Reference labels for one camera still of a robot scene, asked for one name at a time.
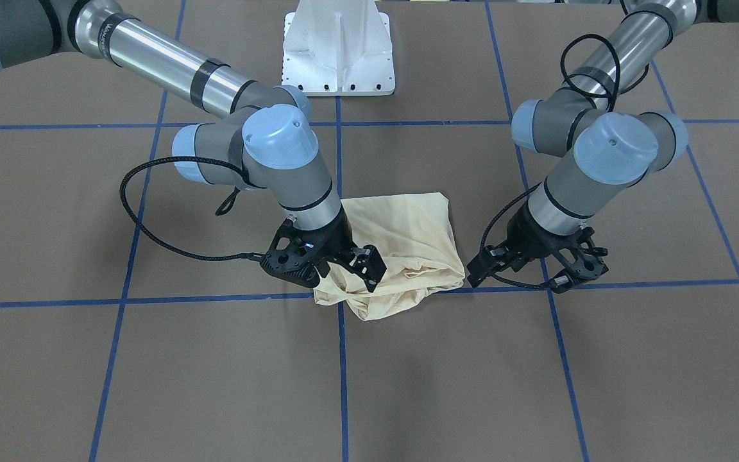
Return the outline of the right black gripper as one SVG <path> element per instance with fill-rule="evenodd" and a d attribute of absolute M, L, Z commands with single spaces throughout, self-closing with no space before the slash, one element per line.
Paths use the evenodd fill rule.
<path fill-rule="evenodd" d="M 376 246 L 357 247 L 345 212 L 313 230 L 298 229 L 285 219 L 259 266 L 268 275 L 297 286 L 318 286 L 330 272 L 329 263 L 357 275 L 369 293 L 375 292 L 387 271 Z"/>

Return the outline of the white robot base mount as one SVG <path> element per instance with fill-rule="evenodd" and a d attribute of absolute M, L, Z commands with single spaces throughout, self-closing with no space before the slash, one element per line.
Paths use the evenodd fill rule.
<path fill-rule="evenodd" d="M 390 25 L 375 1 L 300 1 L 284 17 L 282 85 L 308 97 L 394 94 Z"/>

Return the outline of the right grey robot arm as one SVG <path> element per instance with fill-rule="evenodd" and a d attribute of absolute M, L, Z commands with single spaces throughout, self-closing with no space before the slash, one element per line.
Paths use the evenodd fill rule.
<path fill-rule="evenodd" d="M 191 259 L 255 261 L 268 275 L 302 287 L 317 287 L 336 264 L 359 277 L 369 292 L 376 290 L 387 267 L 375 246 L 353 240 L 302 90 L 267 87 L 241 75 L 153 29 L 115 1 L 0 1 L 0 71 L 62 52 L 103 59 L 218 118 L 185 126 L 170 157 L 136 166 L 121 180 L 121 204 L 141 233 Z M 169 163 L 188 180 L 234 188 L 218 216 L 232 209 L 239 193 L 269 189 L 285 216 L 269 249 L 209 257 L 149 231 L 130 207 L 126 188 L 138 173 Z"/>

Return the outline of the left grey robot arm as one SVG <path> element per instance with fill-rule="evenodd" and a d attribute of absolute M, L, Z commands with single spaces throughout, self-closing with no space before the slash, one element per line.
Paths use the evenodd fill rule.
<path fill-rule="evenodd" d="M 481 241 L 468 263 L 468 281 L 500 280 L 504 270 L 553 257 L 562 269 L 525 289 L 564 293 L 607 273 L 605 248 L 587 225 L 619 192 L 668 169 L 686 152 L 688 132 L 673 113 L 616 110 L 622 93 L 639 84 L 660 50 L 694 24 L 739 23 L 739 1 L 640 1 L 612 35 L 586 34 L 598 49 L 573 71 L 559 66 L 563 84 L 548 99 L 522 103 L 511 117 L 518 147 L 556 156 L 553 170 L 510 202 L 516 214 L 497 245 Z"/>

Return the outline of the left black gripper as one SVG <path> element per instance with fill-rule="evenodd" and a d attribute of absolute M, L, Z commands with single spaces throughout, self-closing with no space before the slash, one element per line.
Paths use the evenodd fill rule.
<path fill-rule="evenodd" d="M 522 205 L 507 223 L 505 239 L 497 245 L 487 245 L 486 239 L 495 223 L 511 208 L 502 208 L 485 228 L 478 254 L 467 263 L 467 281 L 470 287 L 480 287 L 487 279 L 530 290 L 565 293 L 586 282 L 598 280 L 608 271 L 604 262 L 607 249 L 593 244 L 593 229 L 579 228 L 572 235 L 549 233 L 530 215 L 528 205 Z M 531 261 L 554 258 L 562 269 L 540 284 L 508 280 L 499 274 L 504 270 L 519 272 Z"/>

